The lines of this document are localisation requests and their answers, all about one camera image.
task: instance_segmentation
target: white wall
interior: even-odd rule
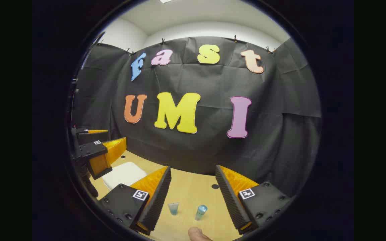
[[[117,18],[104,30],[105,34],[102,36],[102,43],[119,47],[120,49],[138,51],[142,49],[147,34],[124,19]]]
[[[255,44],[264,49],[266,46],[269,46],[271,51],[281,45],[281,42],[270,35],[247,26],[226,22],[195,22],[173,26],[156,32],[147,37],[142,48],[161,43],[162,38],[164,38],[165,41],[176,38],[201,36],[233,38],[235,34],[238,40]]]

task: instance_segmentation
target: foam letter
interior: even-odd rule
[[[181,117],[181,121],[177,126],[178,131],[192,134],[197,132],[197,128],[194,125],[194,118],[196,114],[196,104],[200,100],[199,94],[184,94],[177,106],[175,106],[171,93],[159,93],[157,98],[159,99],[159,113],[157,114],[157,121],[154,123],[155,127],[166,128],[166,116],[169,128],[172,130]]]
[[[126,105],[124,105],[124,119],[126,122],[135,124],[139,122],[142,115],[142,108],[144,107],[144,100],[147,99],[146,95],[138,95],[138,106],[136,107],[136,114],[132,116],[130,109],[132,108],[132,101],[135,99],[135,95],[126,96]]]
[[[254,54],[254,51],[249,49],[241,52],[242,56],[245,56],[245,64],[247,64],[247,68],[253,73],[263,73],[263,67],[257,66],[257,60],[262,59],[260,55]]]
[[[158,64],[167,65],[167,64],[169,64],[169,62],[171,61],[170,57],[171,57],[172,53],[173,53],[173,51],[170,49],[165,49],[165,50],[157,52],[157,54],[156,54],[157,56],[151,60],[151,64],[152,65],[158,65]]]
[[[144,64],[144,61],[142,59],[144,59],[145,57],[147,56],[146,53],[142,53],[141,56],[139,56],[131,65],[130,67],[132,67],[132,78],[130,79],[131,81],[133,81],[136,77],[138,77],[138,75],[141,73],[141,70],[139,70],[139,68],[142,67],[142,65]]]
[[[205,44],[200,46],[197,60],[201,64],[216,64],[219,62],[219,47],[217,45]]]
[[[242,96],[234,96],[230,98],[233,104],[233,119],[232,127],[227,132],[230,138],[245,138],[248,132],[245,130],[247,122],[247,109],[251,105],[251,100]]]

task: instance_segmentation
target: table surface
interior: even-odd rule
[[[119,157],[111,166],[115,167],[126,162],[135,163],[147,174],[152,173],[162,165],[150,162],[129,151],[123,153],[125,158]],[[240,238],[235,229],[229,212],[222,197],[220,189],[213,189],[211,185],[217,184],[215,176],[201,175],[186,171],[171,169],[172,180],[168,190],[165,204],[160,213],[154,231],[149,238],[157,241],[189,241],[187,231],[196,226],[214,241],[227,241]],[[90,181],[98,190],[98,200],[109,193],[102,178]],[[171,215],[168,204],[180,202],[178,214]],[[208,207],[207,212],[201,220],[194,219],[199,205]]]

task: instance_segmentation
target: letter m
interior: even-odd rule
[[[180,123],[177,126],[178,131],[192,134],[197,132],[197,128],[194,125],[194,118],[196,104],[200,100],[199,94],[184,94],[177,106],[175,106],[171,93],[159,93],[157,98],[159,99],[159,113],[157,114],[157,121],[154,123],[155,127],[166,128],[166,116],[169,128],[172,130],[181,117]]]

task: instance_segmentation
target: black fabric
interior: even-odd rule
[[[199,64],[198,49],[217,45],[217,64]],[[173,50],[171,62],[152,66],[163,49]],[[264,72],[249,71],[242,51],[261,56]],[[130,65],[147,56],[141,74],[130,81]],[[110,130],[112,139],[127,137],[127,150],[147,160],[199,174],[214,174],[215,165],[239,172],[256,182],[271,181],[288,195],[303,185],[317,153],[321,112],[312,71],[293,40],[273,54],[250,43],[219,37],[167,41],[130,56],[114,46],[96,46],[79,73],[73,122]],[[175,104],[188,92],[198,93],[196,134],[156,128],[157,94],[170,92]],[[124,119],[125,96],[146,94],[141,120]],[[231,128],[232,96],[251,99],[244,139],[226,136]],[[132,105],[135,114],[138,101]]]

